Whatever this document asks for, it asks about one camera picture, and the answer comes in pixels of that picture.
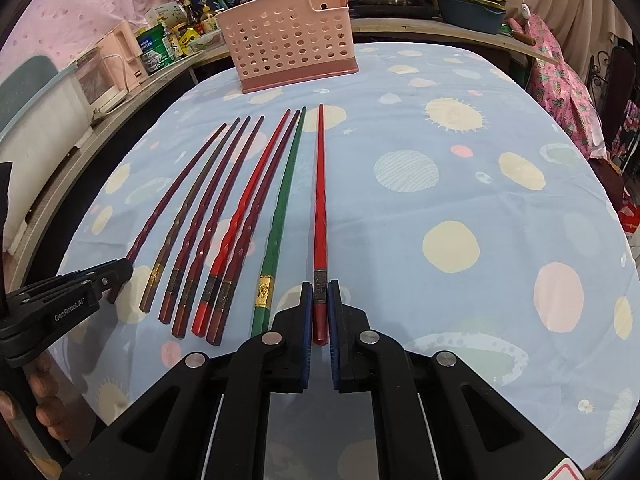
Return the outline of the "person's left hand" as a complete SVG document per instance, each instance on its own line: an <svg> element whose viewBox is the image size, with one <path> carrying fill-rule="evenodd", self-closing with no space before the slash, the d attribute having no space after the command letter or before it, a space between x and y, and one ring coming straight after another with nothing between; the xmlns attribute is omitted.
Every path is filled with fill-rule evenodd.
<svg viewBox="0 0 640 480"><path fill-rule="evenodd" d="M107 427L49 352L29 364L27 382L37 401L32 414L50 437L68 447L70 454L82 451Z"/></svg>

